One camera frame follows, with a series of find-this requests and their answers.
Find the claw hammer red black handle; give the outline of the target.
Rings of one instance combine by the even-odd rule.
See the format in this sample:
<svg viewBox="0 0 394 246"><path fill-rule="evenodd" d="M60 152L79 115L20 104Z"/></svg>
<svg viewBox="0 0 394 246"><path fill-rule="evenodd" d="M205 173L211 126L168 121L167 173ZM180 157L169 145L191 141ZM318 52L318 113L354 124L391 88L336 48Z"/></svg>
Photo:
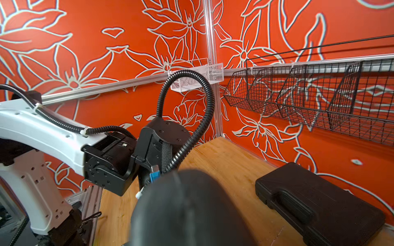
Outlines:
<svg viewBox="0 0 394 246"><path fill-rule="evenodd" d="M174 171L142 192L128 246L256 246L224 188L199 170Z"/></svg>

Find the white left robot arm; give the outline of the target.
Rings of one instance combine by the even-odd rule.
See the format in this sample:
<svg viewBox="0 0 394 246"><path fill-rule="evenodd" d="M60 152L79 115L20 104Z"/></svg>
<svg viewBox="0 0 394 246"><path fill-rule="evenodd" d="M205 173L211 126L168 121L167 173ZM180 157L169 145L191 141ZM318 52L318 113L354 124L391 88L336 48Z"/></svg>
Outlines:
<svg viewBox="0 0 394 246"><path fill-rule="evenodd" d="M134 137L120 126L90 128L47 110L38 92L1 89L13 94L1 103L1 178L41 246L86 246L85 225L92 221L61 196L45 155L122 196L135 179L143 188L176 169L196 142L183 126L161 116Z"/></svg>

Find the white mesh basket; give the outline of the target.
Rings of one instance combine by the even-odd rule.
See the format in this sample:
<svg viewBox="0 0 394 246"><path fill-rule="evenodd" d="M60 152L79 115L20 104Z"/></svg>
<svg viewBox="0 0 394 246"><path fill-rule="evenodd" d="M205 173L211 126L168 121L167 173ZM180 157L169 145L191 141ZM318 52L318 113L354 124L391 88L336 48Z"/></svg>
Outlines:
<svg viewBox="0 0 394 246"><path fill-rule="evenodd" d="M218 70L211 70L208 64L197 67L184 68L180 62L176 61L172 64L166 65L168 77L175 73L174 82L170 85L170 89L175 92L187 92L203 87L202 83L215 83L224 80L224 66L223 63L218 63Z"/></svg>

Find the black plastic tool case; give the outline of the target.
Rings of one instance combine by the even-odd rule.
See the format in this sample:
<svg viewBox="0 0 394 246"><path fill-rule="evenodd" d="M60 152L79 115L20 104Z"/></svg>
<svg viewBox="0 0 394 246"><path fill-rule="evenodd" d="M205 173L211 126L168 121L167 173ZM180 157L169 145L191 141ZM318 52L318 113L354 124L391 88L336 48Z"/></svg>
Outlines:
<svg viewBox="0 0 394 246"><path fill-rule="evenodd" d="M255 193L308 246L365 246L385 224L380 209L295 163L258 178Z"/></svg>

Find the aluminium back crossbar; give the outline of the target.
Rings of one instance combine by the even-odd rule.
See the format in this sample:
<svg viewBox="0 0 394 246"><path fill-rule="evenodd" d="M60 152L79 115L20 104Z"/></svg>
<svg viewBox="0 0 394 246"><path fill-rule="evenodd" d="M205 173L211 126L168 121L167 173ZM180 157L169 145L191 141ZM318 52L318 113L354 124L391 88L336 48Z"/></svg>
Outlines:
<svg viewBox="0 0 394 246"><path fill-rule="evenodd" d="M224 76L230 77L234 73L244 70L248 70L251 74L256 74L259 70L268 68L278 69L280 74L289 74L292 68L298 66L312 66L314 72L343 73L347 66L358 62L362 63L361 68L363 72L393 72L394 70L394 55L381 54L309 62L294 62L289 64L253 66L250 68L225 69Z"/></svg>

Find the aluminium frame post left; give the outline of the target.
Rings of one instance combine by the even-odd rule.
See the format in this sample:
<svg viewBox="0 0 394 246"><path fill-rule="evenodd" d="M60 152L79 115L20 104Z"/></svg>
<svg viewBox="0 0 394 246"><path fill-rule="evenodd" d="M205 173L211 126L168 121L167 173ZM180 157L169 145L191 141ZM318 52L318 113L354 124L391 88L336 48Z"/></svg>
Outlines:
<svg viewBox="0 0 394 246"><path fill-rule="evenodd" d="M215 44L215 32L214 32L214 21L213 21L213 5L210 0L203 0L203 11L204 11L204 22L206 29L206 47L208 64L212 71L218 70L218 62L216 55L216 44ZM214 98L215 98L215 110L214 110L214 123L216 137L223 136L223 123L222 123L222 112L221 112L221 99L220 99L220 87L219 83L212 85Z"/></svg>

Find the aluminium left side rail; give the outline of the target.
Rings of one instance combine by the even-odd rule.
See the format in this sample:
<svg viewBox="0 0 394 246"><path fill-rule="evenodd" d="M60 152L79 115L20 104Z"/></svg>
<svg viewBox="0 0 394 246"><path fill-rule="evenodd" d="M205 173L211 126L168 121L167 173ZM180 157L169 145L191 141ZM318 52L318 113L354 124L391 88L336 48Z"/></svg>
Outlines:
<svg viewBox="0 0 394 246"><path fill-rule="evenodd" d="M135 79L99 85L84 89L72 90L68 92L50 94L42 96L43 105L51 105L56 103L61 103L64 101L69 101L78 98L84 98L88 96L93 96L101 93L117 91L129 87L140 86L145 84L150 84L153 82L164 81L168 78L166 73L150 75L146 77L139 77Z"/></svg>

